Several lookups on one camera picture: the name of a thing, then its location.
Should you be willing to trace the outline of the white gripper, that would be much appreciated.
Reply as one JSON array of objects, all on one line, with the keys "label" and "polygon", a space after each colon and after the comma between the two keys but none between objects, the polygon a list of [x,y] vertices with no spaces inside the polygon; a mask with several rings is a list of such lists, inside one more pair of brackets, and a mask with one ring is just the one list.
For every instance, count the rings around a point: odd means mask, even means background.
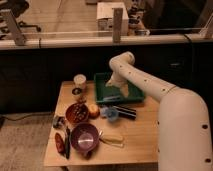
[{"label": "white gripper", "polygon": [[129,88],[128,88],[128,83],[124,80],[118,80],[114,76],[112,76],[107,83],[105,84],[106,87],[117,87],[120,91],[120,93],[127,98],[129,96]]}]

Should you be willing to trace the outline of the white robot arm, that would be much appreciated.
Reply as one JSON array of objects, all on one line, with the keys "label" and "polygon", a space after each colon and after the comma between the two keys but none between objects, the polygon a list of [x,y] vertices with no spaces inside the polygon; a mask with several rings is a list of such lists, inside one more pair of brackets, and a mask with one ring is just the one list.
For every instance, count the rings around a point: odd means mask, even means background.
[{"label": "white robot arm", "polygon": [[107,84],[125,93],[130,81],[159,102],[158,171],[213,171],[209,112],[203,98],[135,68],[134,63],[131,52],[112,57]]}]

